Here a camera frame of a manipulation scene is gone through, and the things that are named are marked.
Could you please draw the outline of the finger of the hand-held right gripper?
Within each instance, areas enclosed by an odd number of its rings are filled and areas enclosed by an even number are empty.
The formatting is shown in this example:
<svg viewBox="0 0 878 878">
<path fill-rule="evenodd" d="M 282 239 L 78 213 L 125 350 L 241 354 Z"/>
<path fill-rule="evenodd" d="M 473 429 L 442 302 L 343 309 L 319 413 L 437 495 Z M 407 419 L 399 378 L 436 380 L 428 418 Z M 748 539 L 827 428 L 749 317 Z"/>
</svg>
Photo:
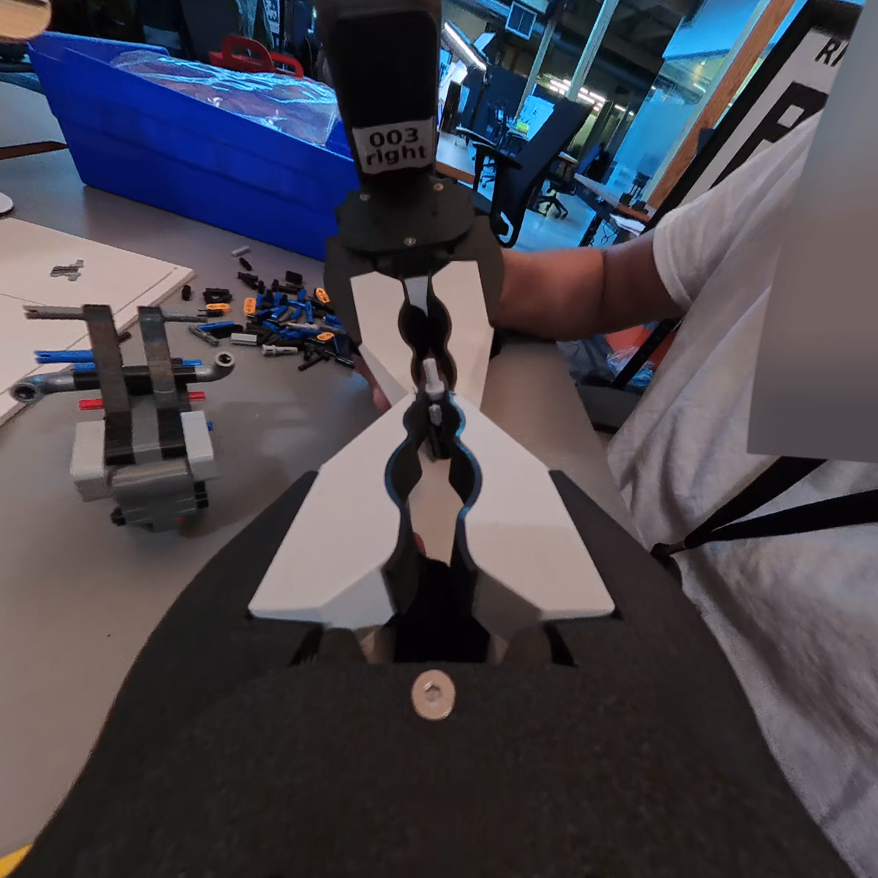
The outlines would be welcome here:
<svg viewBox="0 0 878 878">
<path fill-rule="evenodd" d="M 494 329 L 475 261 L 453 261 L 428 275 L 427 348 L 449 390 L 480 409 Z"/>
<path fill-rule="evenodd" d="M 358 348 L 371 375 L 391 405 L 414 394 L 414 349 L 404 338 L 401 317 L 410 305 L 401 280 L 380 273 L 351 279 L 360 333 Z"/>
</svg>

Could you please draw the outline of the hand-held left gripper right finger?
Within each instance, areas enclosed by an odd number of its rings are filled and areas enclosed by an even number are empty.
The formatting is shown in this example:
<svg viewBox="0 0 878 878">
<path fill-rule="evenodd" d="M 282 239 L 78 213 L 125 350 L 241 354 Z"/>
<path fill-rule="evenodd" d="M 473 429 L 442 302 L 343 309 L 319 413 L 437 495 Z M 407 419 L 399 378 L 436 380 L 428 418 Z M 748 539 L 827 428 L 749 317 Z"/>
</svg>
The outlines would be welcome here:
<svg viewBox="0 0 878 878">
<path fill-rule="evenodd" d="M 461 394 L 449 481 L 463 507 L 453 561 L 489 632 L 610 616 L 616 606 L 551 472 Z"/>
</svg>

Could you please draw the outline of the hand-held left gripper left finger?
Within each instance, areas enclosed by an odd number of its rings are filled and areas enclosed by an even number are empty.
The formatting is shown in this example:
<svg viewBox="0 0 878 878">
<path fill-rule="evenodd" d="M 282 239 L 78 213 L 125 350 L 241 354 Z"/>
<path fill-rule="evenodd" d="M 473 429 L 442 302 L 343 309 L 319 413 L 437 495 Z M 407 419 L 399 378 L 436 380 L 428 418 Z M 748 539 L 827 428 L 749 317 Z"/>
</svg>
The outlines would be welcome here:
<svg viewBox="0 0 878 878">
<path fill-rule="evenodd" d="M 423 470 L 425 409 L 404 397 L 324 463 L 248 610 L 363 629 L 410 609 L 420 553 L 408 498 Z"/>
</svg>

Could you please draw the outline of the person's right forearm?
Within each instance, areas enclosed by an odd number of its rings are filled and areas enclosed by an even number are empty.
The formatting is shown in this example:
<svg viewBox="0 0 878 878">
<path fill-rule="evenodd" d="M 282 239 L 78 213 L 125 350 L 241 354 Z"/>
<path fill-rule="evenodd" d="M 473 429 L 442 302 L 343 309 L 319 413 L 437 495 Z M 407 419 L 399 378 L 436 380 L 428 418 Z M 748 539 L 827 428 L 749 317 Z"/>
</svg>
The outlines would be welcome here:
<svg viewBox="0 0 878 878">
<path fill-rule="evenodd" d="M 685 313 L 659 275 L 653 232 L 605 249 L 508 250 L 503 263 L 499 305 L 489 319 L 502 331 L 573 342 Z"/>
</svg>

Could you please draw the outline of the pile of small lego pins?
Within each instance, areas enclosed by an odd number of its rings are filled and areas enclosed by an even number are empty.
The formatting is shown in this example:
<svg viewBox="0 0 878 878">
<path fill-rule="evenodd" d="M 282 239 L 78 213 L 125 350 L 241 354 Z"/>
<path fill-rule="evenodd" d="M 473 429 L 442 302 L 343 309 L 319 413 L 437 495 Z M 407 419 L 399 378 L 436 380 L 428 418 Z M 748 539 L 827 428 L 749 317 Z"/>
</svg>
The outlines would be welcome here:
<svg viewBox="0 0 878 878">
<path fill-rule="evenodd" d="M 183 303 L 199 306 L 189 335 L 203 345 L 252 349 L 266 358 L 300 357 L 300 371 L 332 363 L 353 369 L 352 343 L 334 303 L 320 285 L 296 271 L 269 278 L 257 270 L 251 247 L 235 247 L 234 279 L 201 292 L 185 284 Z"/>
</svg>

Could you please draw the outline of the grey and black lego assembly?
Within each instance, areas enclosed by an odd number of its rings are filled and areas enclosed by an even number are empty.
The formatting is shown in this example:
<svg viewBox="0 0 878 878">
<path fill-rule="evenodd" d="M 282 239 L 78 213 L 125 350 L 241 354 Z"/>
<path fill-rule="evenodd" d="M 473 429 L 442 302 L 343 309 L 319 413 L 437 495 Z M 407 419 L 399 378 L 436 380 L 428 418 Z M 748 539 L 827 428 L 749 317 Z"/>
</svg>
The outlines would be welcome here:
<svg viewBox="0 0 878 878">
<path fill-rule="evenodd" d="M 207 365 L 172 357 L 166 324 L 199 330 L 202 315 L 174 313 L 158 305 L 137 309 L 146 363 L 125 365 L 109 305 L 24 305 L 29 321 L 80 321 L 91 348 L 75 367 L 73 351 L 44 352 L 43 364 L 69 370 L 19 379 L 8 390 L 16 403 L 32 406 L 48 396 L 94 391 L 79 401 L 81 411 L 102 413 L 100 421 L 75 426 L 70 476 L 84 502 L 115 501 L 112 522 L 152 531 L 174 530 L 209 506 L 206 482 L 216 476 L 207 419 L 193 408 L 204 393 L 191 385 L 230 376 L 234 355 L 221 350 Z"/>
</svg>

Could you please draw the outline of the person's right hand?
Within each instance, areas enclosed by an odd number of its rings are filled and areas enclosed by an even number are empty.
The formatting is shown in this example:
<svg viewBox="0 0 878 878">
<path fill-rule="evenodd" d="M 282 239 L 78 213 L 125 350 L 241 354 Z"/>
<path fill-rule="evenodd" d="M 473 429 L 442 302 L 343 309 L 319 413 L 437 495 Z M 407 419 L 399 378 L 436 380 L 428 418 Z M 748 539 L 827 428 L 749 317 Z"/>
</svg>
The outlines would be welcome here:
<svg viewBox="0 0 878 878">
<path fill-rule="evenodd" d="M 359 355 L 354 355 L 352 357 L 352 362 L 354 364 L 355 372 L 365 380 L 369 387 L 369 392 L 374 407 L 378 410 L 379 413 L 385 413 L 390 410 L 391 403 L 385 396 L 383 390 L 381 389 L 381 386 L 379 385 L 378 380 L 372 374 L 364 358 L 360 357 Z"/>
</svg>

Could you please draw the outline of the clear plastic bag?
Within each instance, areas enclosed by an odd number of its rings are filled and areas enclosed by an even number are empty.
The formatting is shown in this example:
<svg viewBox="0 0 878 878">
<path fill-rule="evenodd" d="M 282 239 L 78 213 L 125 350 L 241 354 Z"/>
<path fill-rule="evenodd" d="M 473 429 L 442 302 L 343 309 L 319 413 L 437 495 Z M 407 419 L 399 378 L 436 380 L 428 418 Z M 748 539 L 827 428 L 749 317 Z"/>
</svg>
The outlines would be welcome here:
<svg viewBox="0 0 878 878">
<path fill-rule="evenodd" d="M 335 92 L 304 77 L 236 72 L 147 50 L 124 52 L 111 65 L 320 147 L 341 121 Z"/>
</svg>

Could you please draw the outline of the black office chair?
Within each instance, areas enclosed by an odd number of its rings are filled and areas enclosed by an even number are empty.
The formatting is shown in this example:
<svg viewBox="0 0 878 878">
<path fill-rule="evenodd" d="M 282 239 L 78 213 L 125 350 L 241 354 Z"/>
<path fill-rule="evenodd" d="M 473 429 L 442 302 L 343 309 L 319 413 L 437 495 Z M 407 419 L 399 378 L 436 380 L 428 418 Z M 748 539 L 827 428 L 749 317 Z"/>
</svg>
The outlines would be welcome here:
<svg viewBox="0 0 878 878">
<path fill-rule="evenodd" d="M 472 202 L 478 213 L 488 216 L 490 229 L 501 247 L 511 248 L 517 243 L 535 194 L 553 163 L 585 125 L 590 112 L 585 104 L 561 99 L 543 126 L 516 155 L 509 155 L 488 141 L 476 142 Z M 493 163 L 495 171 L 490 198 L 478 194 L 487 160 Z"/>
</svg>

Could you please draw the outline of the person in white shirt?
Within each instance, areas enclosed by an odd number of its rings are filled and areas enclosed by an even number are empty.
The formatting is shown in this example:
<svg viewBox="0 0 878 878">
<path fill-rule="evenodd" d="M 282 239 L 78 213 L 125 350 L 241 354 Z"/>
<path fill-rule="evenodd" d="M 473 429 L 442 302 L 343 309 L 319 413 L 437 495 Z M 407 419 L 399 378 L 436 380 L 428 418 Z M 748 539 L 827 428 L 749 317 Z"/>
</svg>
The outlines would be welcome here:
<svg viewBox="0 0 878 878">
<path fill-rule="evenodd" d="M 746 450 L 766 306 L 822 113 L 667 214 L 660 279 L 685 318 L 609 467 L 642 542 L 672 543 L 764 471 Z M 877 873 L 876 526 L 709 544 L 686 596 L 733 665 L 797 796 L 858 876 Z"/>
</svg>

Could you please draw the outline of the blue plastic bin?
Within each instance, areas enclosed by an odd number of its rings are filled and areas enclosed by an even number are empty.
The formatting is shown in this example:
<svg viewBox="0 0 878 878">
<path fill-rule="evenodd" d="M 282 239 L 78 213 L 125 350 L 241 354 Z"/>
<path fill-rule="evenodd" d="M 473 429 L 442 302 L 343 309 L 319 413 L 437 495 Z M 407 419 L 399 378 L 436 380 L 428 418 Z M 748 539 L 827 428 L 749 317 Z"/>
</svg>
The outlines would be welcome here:
<svg viewBox="0 0 878 878">
<path fill-rule="evenodd" d="M 359 187 L 344 129 L 331 149 L 113 66 L 134 43 L 46 32 L 28 54 L 82 181 L 322 261 Z"/>
</svg>

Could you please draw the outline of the white instruction booklet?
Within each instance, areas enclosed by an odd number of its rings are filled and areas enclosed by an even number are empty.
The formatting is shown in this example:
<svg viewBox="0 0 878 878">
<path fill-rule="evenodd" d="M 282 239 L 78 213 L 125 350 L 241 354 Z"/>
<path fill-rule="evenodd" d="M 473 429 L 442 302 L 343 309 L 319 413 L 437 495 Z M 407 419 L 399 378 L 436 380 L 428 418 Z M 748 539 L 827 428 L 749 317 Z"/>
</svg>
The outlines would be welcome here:
<svg viewBox="0 0 878 878">
<path fill-rule="evenodd" d="M 195 277 L 163 262 L 19 219 L 1 222 L 1 422 L 22 405 L 9 394 L 19 380 L 48 372 L 38 349 L 82 348 L 84 323 L 31 321 L 26 305 L 109 305 L 116 326 L 127 328 L 140 305 L 159 305 Z"/>
</svg>

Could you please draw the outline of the white sign board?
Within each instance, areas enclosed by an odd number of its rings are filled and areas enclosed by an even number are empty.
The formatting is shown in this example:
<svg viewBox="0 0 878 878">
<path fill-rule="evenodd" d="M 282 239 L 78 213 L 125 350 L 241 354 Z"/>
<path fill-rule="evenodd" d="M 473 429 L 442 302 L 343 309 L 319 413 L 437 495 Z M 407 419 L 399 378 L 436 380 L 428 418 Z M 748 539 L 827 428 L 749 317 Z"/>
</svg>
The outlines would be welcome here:
<svg viewBox="0 0 878 878">
<path fill-rule="evenodd" d="M 689 203 L 823 110 L 862 4 L 806 2 L 655 213 Z"/>
</svg>

